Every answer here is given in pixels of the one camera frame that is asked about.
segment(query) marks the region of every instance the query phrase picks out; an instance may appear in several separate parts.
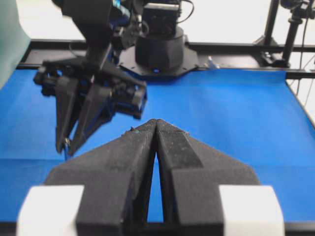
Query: white wall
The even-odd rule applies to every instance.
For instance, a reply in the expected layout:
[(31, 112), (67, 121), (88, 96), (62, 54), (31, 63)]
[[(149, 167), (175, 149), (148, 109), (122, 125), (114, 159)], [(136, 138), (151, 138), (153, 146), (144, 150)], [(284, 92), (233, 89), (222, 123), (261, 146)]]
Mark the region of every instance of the white wall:
[[(83, 39), (71, 19), (63, 18), (60, 10), (51, 0), (16, 0), (20, 21), (26, 33), (33, 39)], [(195, 13), (181, 24), (191, 42), (231, 42), (251, 43), (263, 33), (270, 0), (193, 0)], [(190, 5), (183, 3), (182, 17), (189, 14)], [(279, 8), (274, 30), (275, 40), (285, 43), (290, 12)], [(302, 43), (304, 25), (301, 25), (296, 37), (296, 44)], [(315, 21), (309, 21), (306, 44), (315, 44)], [(305, 53), (303, 64), (313, 54)], [(291, 57), (292, 68), (299, 66), (299, 53)], [(314, 61), (307, 67), (314, 68)], [(304, 104), (311, 80), (302, 80), (299, 99)], [(306, 106), (315, 120), (315, 82)]]

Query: blue cloth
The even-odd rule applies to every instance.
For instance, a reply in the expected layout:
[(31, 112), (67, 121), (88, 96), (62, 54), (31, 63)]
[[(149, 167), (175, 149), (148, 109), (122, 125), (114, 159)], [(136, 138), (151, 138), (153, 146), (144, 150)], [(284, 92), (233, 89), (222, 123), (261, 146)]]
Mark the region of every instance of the blue cloth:
[[(54, 97), (43, 97), (35, 71), (15, 71), (0, 90), (0, 221), (14, 221), (27, 189), (63, 162), (55, 151)], [(251, 165), (280, 200), (285, 221), (315, 220), (315, 130), (285, 83), (285, 72), (191, 72), (148, 85), (141, 120), (116, 114), (76, 155), (161, 118)], [(162, 221), (155, 163), (149, 221)]]

